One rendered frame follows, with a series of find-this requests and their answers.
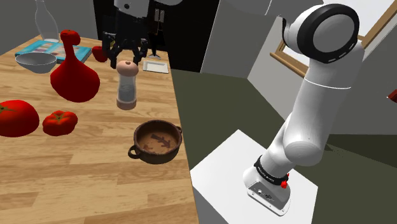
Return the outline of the clear pepper mill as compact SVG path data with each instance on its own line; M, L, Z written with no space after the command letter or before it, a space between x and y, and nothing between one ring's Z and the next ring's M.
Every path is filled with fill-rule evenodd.
M119 75L116 104L122 110L134 109L137 102L136 76L139 68L135 63L123 60L117 63L116 71Z

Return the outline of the red vase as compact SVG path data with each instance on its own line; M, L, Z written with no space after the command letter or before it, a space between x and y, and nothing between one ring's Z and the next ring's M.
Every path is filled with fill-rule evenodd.
M74 52L74 45L79 45L80 35L73 30L63 30L60 38L64 45L66 57L50 75L53 89L64 99L71 102L87 102L99 91L98 74L83 62Z

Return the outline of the teal book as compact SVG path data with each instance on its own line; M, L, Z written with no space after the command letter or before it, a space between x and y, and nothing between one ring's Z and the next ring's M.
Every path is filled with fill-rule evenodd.
M92 49L84 46L73 46L74 54L78 60L81 62L85 62L92 53ZM33 44L27 46L26 48L20 50L19 52L15 53L15 56L31 53L31 52L38 52L38 53L48 53L51 55L56 56L57 63L61 64L65 57L66 52L64 50L64 45L62 43L54 43L50 41L38 40Z

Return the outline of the wooden window frame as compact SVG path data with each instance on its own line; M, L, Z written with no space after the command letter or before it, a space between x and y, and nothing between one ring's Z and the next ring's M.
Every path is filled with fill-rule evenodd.
M360 19L358 39L365 48L365 55L373 50L384 36L397 24L397 0L323 0L340 3L355 9ZM309 58L293 52L283 42L270 56L303 77L308 69Z

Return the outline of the grey bowl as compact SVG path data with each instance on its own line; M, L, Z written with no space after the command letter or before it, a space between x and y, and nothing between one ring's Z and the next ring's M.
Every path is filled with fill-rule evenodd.
M37 74L49 73L57 63L56 56L40 52L24 53L16 56L15 60L20 66Z

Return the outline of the white square plate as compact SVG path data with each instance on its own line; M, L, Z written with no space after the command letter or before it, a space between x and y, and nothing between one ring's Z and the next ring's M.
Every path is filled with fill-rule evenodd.
M168 74L168 64L164 62L157 62L152 60L145 60L143 62L143 70L154 72L154 73L164 73Z

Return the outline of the black stemmed glass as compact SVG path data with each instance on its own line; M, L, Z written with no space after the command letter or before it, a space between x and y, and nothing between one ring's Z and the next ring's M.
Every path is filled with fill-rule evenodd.
M156 58L156 59L161 59L161 57L157 54L157 48L158 44L160 42L160 37L158 32L149 32L148 33L150 45L151 45L151 52L152 54L149 56L149 58Z

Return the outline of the clear glass bottle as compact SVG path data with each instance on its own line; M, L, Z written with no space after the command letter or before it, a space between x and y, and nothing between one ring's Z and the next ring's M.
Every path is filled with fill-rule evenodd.
M59 42L59 30L55 19L46 9L44 0L35 0L36 12L35 23L42 40L53 43Z

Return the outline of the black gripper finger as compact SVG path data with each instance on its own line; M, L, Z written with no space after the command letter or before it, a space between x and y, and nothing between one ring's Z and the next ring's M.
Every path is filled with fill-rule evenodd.
M102 33L102 51L110 60L110 66L115 69L117 64L117 56L120 53L120 49L116 44L116 34L105 31Z
M140 46L141 46L140 48L138 48L138 42L137 41L133 41L132 44L133 44L132 52L134 54L133 62L135 64L138 64L143 57L147 56L148 40L142 38L140 40Z

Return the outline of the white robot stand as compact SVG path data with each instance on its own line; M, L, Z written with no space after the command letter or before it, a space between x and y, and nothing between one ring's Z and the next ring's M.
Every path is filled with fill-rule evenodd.
M317 186L294 169L289 172L291 203L278 216L247 194L243 172L264 147L236 130L191 171L193 187L228 224L311 224Z

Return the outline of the small red tomato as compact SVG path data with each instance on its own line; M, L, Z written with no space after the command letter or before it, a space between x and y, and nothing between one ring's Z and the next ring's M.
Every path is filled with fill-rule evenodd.
M78 117L73 112L54 111L43 120L43 132L50 136L68 135L77 123Z

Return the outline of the large red tomato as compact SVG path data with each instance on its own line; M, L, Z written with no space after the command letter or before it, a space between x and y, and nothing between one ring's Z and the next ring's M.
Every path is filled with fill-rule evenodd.
M29 103L22 100L0 102L0 136L26 136L38 126L39 115Z

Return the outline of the brown two-handled pot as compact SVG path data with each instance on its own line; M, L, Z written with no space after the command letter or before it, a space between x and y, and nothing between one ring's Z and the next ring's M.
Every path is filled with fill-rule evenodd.
M134 145L128 156L149 164L170 162L179 151L183 136L182 128L164 120L150 120L134 131Z

